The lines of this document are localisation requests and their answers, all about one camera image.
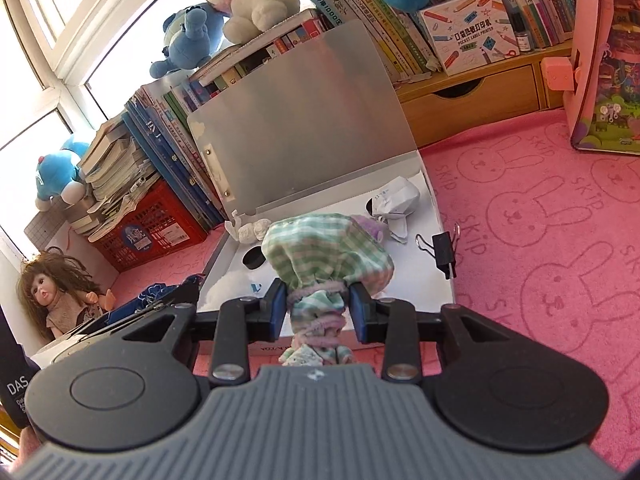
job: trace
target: wooden drawer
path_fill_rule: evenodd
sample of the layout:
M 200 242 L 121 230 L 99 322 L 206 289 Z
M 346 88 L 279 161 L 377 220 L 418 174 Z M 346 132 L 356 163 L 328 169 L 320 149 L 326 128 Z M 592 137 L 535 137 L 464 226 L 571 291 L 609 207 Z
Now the wooden drawer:
M 563 106 L 563 103 L 562 103 L 562 96 L 564 95 L 563 91 L 549 90 L 549 88 L 547 88 L 545 85 L 545 94 L 546 94 L 547 108 L 560 108 Z
M 489 75 L 402 103 L 418 147 L 473 126 L 528 114 L 539 108 L 531 65 Z

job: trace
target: doll hair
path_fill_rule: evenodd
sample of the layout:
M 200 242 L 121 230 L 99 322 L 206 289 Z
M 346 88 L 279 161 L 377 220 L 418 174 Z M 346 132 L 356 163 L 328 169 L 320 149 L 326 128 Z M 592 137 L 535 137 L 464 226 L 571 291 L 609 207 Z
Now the doll hair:
M 68 292 L 78 303 L 82 303 L 77 295 L 78 290 L 95 292 L 98 295 L 102 294 L 102 291 L 80 260 L 66 256 L 59 247 L 45 249 L 34 260 L 24 264 L 17 285 L 18 299 L 40 335 L 48 341 L 53 341 L 53 334 L 46 325 L 48 311 L 38 304 L 31 293 L 33 279 L 38 274 L 49 276 L 58 290 Z

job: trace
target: green checkered cloth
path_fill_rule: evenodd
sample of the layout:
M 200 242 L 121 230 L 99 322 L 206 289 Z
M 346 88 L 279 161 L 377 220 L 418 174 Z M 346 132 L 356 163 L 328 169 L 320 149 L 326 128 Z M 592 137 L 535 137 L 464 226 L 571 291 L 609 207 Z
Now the green checkered cloth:
M 322 316 L 344 312 L 340 292 L 321 290 L 318 284 L 343 282 L 349 286 L 361 282 L 374 295 L 387 286 L 394 273 L 394 263 L 382 246 L 353 218 L 341 214 L 307 214 L 275 222 L 264 237 L 262 252 L 289 293 L 315 288 L 290 307 L 294 334 Z M 347 362 L 351 354 L 339 347 L 314 350 L 329 363 Z

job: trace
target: black binder clip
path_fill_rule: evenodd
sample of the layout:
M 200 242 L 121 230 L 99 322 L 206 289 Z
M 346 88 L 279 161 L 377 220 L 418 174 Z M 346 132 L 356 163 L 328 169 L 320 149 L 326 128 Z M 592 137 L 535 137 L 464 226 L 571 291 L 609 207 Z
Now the black binder clip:
M 447 280 L 456 277 L 456 247 L 458 246 L 458 240 L 460 239 L 460 226 L 458 224 L 454 227 L 453 240 L 449 235 L 449 231 L 440 233 L 439 235 L 433 235 L 431 242 L 433 245 L 428 244 L 422 235 L 415 235 L 415 244 L 418 249 L 429 253 L 434 260 L 436 260 L 436 267 L 444 272 L 444 277 Z

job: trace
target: small bottle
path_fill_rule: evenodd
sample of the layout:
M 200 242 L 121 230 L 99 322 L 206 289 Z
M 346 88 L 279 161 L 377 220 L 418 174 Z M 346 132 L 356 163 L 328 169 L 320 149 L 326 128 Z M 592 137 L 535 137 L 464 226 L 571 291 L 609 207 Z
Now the small bottle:
M 531 40 L 531 34 L 525 27 L 522 15 L 519 12 L 511 17 L 511 24 L 513 25 L 513 34 L 516 37 L 520 52 L 523 54 L 532 52 L 533 41 Z

